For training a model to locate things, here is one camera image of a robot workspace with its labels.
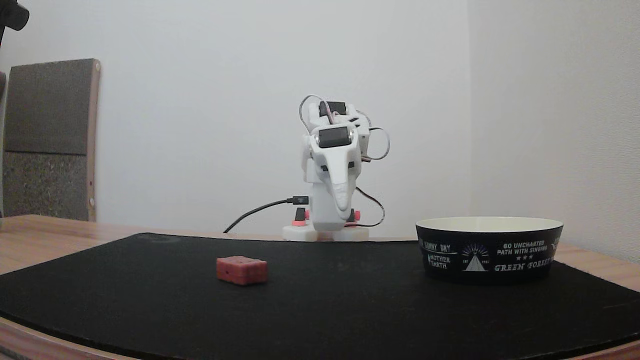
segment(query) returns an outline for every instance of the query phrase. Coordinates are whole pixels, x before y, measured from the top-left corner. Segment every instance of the cable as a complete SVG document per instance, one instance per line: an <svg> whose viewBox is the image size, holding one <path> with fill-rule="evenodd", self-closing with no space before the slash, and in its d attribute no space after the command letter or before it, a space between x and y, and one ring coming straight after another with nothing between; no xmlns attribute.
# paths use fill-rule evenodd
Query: cable
<svg viewBox="0 0 640 360"><path fill-rule="evenodd" d="M371 156L367 156L367 158L371 159L371 160L382 160L384 158L387 157L387 155L389 154L389 150L391 150L391 137L389 136L389 133L386 132L382 127L370 127L369 131L371 130L380 130L382 131L386 136L387 136L387 151L385 151L385 153L380 156L379 158L373 158Z"/></svg>
<svg viewBox="0 0 640 360"><path fill-rule="evenodd" d="M326 102L322 97L320 97L318 95L314 95L314 94L307 95L307 96L305 96L304 99L302 99L302 102L300 102L300 107L298 108L298 115L300 115L300 121L305 126L305 129L307 129L307 132L309 134L311 133L311 129L309 129L309 125L305 122L305 119L302 117L302 107L305 105L305 102L310 97L315 97L315 98L319 99L321 103L322 102L324 103L324 106L326 107L326 114L327 114L326 116L329 117L329 124L334 124L335 123L333 121L333 114L331 113L331 109L329 108L329 103Z"/></svg>
<svg viewBox="0 0 640 360"><path fill-rule="evenodd" d="M380 224L382 224L383 221L385 221L385 207L382 206L382 204L380 203L380 201L376 200L375 197L365 193L364 191L362 191L361 188L356 186L356 190L358 190L362 196L366 197L367 199L375 202L376 204L378 204L378 206L380 207L380 209L382 210L382 217L380 218L380 221L376 222L373 225L368 225L368 224L349 224L349 225L345 225L345 227L349 227L349 226L360 226L360 227L374 227L374 226L378 226Z"/></svg>
<svg viewBox="0 0 640 360"><path fill-rule="evenodd" d="M367 115L367 113L358 109L356 109L356 111L367 117L367 120L369 121L369 127L371 127L371 118Z"/></svg>
<svg viewBox="0 0 640 360"><path fill-rule="evenodd" d="M227 230L224 230L223 233L228 233L234 226L236 226L240 221L242 221L244 218L246 218L249 215L255 214L260 210L264 210L266 208L270 208L271 206L275 206L275 205L280 205L280 204L291 204L293 203L293 198L290 197L288 199L284 199L284 200L280 200L280 201L274 201L274 202L270 202L269 204L266 205L262 205L259 208L255 208L245 214L243 214L241 217L239 217L236 221L234 221L233 224L229 225L229 227L227 228Z"/></svg>

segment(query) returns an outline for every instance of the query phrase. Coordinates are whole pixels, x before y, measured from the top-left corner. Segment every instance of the bowl rim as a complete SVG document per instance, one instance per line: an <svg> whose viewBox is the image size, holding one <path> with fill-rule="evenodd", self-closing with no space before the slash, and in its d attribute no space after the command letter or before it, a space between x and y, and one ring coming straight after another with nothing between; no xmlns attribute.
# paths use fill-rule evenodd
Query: bowl rim
<svg viewBox="0 0 640 360"><path fill-rule="evenodd" d="M482 220L482 219L492 219L492 220L521 220L525 222L540 222L540 225L528 228L521 229L470 229L470 228L454 228L452 226L444 226L442 224L438 225L438 222L445 221L455 221L455 220ZM436 224L427 225L428 222L435 222ZM500 233L529 233L531 231L544 231L557 229L559 227L563 227L564 224L561 221L549 219L549 218L535 218L535 217L441 217L441 218L429 218L424 220L419 220L415 223L417 227L421 227L423 229L430 230L439 230L439 231L449 231L452 233L492 233L492 234L500 234Z"/></svg>

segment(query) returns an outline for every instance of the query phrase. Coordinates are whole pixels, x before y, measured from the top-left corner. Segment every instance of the white robotic arm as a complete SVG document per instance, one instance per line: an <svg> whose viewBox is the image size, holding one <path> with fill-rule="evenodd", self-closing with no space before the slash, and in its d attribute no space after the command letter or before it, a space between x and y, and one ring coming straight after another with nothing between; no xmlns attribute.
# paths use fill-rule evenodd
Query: white robotic arm
<svg viewBox="0 0 640 360"><path fill-rule="evenodd" d="M371 123L353 105L344 102L309 102L305 111L309 134L303 137L302 168L305 181L312 184L312 225L304 225L305 229L285 227L284 238L295 240L305 231L329 234L334 239L345 232L364 233L368 237L366 229L345 228L345 225L354 221L351 198L362 162L370 161L367 148Z"/></svg>

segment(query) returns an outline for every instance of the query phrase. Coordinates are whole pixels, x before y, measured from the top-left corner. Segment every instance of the white wall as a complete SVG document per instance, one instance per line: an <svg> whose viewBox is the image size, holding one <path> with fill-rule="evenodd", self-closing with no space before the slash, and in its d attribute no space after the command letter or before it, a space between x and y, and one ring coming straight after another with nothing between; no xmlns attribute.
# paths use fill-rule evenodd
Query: white wall
<svg viewBox="0 0 640 360"><path fill-rule="evenodd" d="M468 6L472 213L640 262L640 2Z"/></svg>
<svg viewBox="0 0 640 360"><path fill-rule="evenodd" d="M31 18L4 34L1 71L102 62L99 222L220 231L301 193L297 111L308 93L356 104L392 136L388 158L360 176L387 208L372 234L411 236L416 219L468 212L462 0L20 3ZM380 152L383 138L375 141ZM377 221L375 206L358 195L355 204ZM265 210L236 231L276 234L293 212Z"/></svg>

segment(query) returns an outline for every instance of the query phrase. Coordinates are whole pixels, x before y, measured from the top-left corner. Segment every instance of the wooden table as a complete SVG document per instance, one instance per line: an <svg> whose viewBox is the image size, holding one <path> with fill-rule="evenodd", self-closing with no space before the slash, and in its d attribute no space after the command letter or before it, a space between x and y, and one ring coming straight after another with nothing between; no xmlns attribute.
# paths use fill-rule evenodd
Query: wooden table
<svg viewBox="0 0 640 360"><path fill-rule="evenodd" d="M275 236L169 231L26 215L3 219L0 230L0 274L143 232L231 239L279 240ZM375 238L372 240L407 239ZM640 291L640 265L565 243L560 243L556 252L556 260L605 280ZM54 338L4 318L0 318L0 347L30 359L131 359ZM579 358L640 359L640 341Z"/></svg>

